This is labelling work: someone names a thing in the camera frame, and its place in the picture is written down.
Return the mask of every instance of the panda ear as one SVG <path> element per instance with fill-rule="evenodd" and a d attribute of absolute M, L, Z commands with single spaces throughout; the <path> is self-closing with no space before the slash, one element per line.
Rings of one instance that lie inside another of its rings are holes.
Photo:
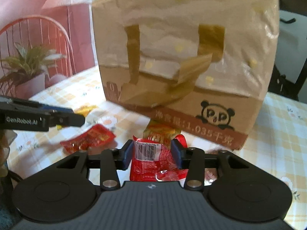
<path fill-rule="evenodd" d="M 201 106 L 203 108 L 207 107 L 209 105 L 208 101 L 204 100 L 203 102 L 201 102 Z"/>
<path fill-rule="evenodd" d="M 228 108 L 227 112 L 230 117 L 234 116 L 234 110 L 232 108 Z"/>

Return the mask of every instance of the chair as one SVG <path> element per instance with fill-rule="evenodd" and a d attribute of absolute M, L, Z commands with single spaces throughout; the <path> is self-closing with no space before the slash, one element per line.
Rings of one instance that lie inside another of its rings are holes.
<path fill-rule="evenodd" d="M 54 19 L 41 15 L 27 16 L 9 23 L 0 30 L 0 77 L 7 73 L 7 70 L 3 68 L 5 63 L 2 60 L 16 55 L 14 42 L 24 47 L 27 47 L 28 43 L 31 46 L 43 44 L 50 49 L 56 49 L 57 53 L 65 54 L 66 59 L 57 60 L 57 66 L 48 69 L 50 77 L 55 74 L 70 77 L 76 73 L 73 49 L 68 34 Z M 15 97 L 16 89 L 8 83 L 1 88 L 0 94 Z"/>

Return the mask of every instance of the metal screw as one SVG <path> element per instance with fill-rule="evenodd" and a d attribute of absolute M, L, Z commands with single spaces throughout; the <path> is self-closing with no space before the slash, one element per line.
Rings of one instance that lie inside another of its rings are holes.
<path fill-rule="evenodd" d="M 190 188 L 197 188 L 197 187 L 200 187 L 201 186 L 201 182 L 199 180 L 189 180 L 187 182 L 187 185 L 190 187 Z"/>
<path fill-rule="evenodd" d="M 117 181 L 114 180 L 106 180 L 102 183 L 106 188 L 113 188 L 117 186 Z"/>

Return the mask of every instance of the brown cardboard box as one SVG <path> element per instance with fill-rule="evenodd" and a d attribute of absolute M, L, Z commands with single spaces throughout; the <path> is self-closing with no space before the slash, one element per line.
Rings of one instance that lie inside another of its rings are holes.
<path fill-rule="evenodd" d="M 278 0 L 97 0 L 106 98 L 240 149 L 270 81 Z"/>

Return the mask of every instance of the panda logo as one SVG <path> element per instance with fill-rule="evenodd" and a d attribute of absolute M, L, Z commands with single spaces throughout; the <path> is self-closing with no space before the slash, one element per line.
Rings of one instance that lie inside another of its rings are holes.
<path fill-rule="evenodd" d="M 203 123 L 209 123 L 222 130 L 234 130 L 234 128 L 229 125 L 231 117 L 234 116 L 234 110 L 232 108 L 226 109 L 217 103 L 210 104 L 207 101 L 201 102 L 201 106 L 203 107 L 201 115 L 197 115 L 196 118 L 201 119 Z"/>

